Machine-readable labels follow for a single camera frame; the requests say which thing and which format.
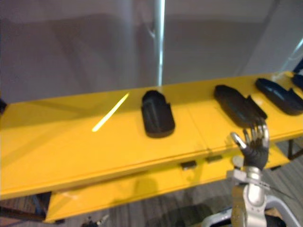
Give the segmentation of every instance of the gray carpet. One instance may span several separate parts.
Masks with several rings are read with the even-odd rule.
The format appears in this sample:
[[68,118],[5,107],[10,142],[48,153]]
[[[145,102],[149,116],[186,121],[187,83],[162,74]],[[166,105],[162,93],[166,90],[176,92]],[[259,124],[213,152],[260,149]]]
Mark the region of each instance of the gray carpet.
[[[287,151],[287,143],[278,146]],[[295,143],[294,150],[300,147]],[[271,191],[283,199],[303,225],[303,157],[274,171],[264,171],[264,181],[279,190],[294,197]],[[174,227],[183,220],[186,225],[201,222],[204,217],[219,212],[231,205],[231,183],[222,180],[196,186],[186,190],[168,193],[162,196],[129,203],[107,210],[96,211],[90,214],[79,215],[66,219],[60,227],[80,227],[88,216],[97,220],[109,215],[105,227]],[[24,222],[16,227],[51,227],[50,225],[35,222]]]

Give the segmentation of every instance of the black foam object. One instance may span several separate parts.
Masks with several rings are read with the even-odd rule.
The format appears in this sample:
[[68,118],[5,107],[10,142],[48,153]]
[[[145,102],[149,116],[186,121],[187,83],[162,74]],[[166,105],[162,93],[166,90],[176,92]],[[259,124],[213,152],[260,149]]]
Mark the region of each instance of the black foam object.
[[303,76],[300,74],[295,74],[292,78],[292,82],[296,84],[303,91]]
[[227,115],[242,128],[249,128],[260,118],[267,118],[266,113],[252,100],[251,96],[245,98],[232,87],[217,85],[214,97]]
[[170,104],[158,91],[150,90],[142,98],[142,116],[145,132],[149,137],[162,138],[174,132],[175,121]]
[[6,107],[7,107],[7,104],[0,98],[0,114],[4,113],[4,110]]
[[299,115],[303,113],[303,100],[292,88],[287,91],[277,83],[261,78],[257,79],[256,86],[284,113],[288,115]]

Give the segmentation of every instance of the yellow table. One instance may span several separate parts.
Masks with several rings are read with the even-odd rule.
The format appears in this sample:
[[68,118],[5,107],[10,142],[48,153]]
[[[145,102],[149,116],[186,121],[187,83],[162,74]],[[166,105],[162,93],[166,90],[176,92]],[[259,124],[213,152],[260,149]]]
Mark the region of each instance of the yellow table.
[[[259,93],[253,75],[167,85],[159,90],[171,103],[175,132],[145,135],[141,98],[147,90],[94,93],[8,106],[1,117],[1,199],[96,183],[232,149],[229,133],[241,132],[213,98],[226,84],[252,98],[268,114],[272,141],[303,134],[303,115],[281,112]],[[277,81],[294,87],[287,76]],[[128,98],[97,131],[92,128],[126,94]]]
[[[45,222],[222,180],[226,172],[233,169],[232,157],[239,154],[240,151],[234,149],[214,162],[198,158],[194,169],[182,170],[180,165],[172,164],[86,187],[53,192]],[[278,147],[271,146],[266,168],[288,162]]]

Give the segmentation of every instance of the yellow tabletop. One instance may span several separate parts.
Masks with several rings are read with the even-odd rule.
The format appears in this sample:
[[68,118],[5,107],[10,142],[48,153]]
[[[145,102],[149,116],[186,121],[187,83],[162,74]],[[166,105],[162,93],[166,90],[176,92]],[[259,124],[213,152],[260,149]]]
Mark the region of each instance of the yellow tabletop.
[[[180,165],[172,164],[86,187],[53,192],[45,221],[52,222],[224,179],[226,172],[233,169],[232,157],[239,154],[239,149],[233,149],[222,154],[222,159],[211,163],[204,158],[196,159],[194,169],[182,170]],[[271,146],[266,168],[288,162],[278,147]]]
[[[271,139],[303,134],[303,115],[281,112],[259,93],[254,75],[167,85],[158,88],[171,103],[176,129],[162,139],[145,135],[141,98],[147,90],[94,93],[8,106],[1,117],[1,199],[95,183],[159,165],[213,155],[234,148],[231,131],[240,132],[213,98],[226,84],[252,98],[268,114]],[[291,85],[289,77],[277,80]],[[295,91],[303,96],[299,89]],[[93,127],[127,95],[96,132]]]

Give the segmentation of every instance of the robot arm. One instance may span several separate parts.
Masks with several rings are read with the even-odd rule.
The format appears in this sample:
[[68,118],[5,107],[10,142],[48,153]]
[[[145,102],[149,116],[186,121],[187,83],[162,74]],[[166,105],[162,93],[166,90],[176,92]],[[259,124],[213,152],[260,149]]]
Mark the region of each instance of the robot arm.
[[261,171],[268,160],[268,128],[261,119],[256,126],[251,127],[251,137],[246,130],[243,132],[246,142],[235,132],[231,133],[232,139],[244,155],[244,171],[235,169],[231,175],[236,180],[232,190],[232,226],[266,227],[265,189],[269,187],[261,181]]

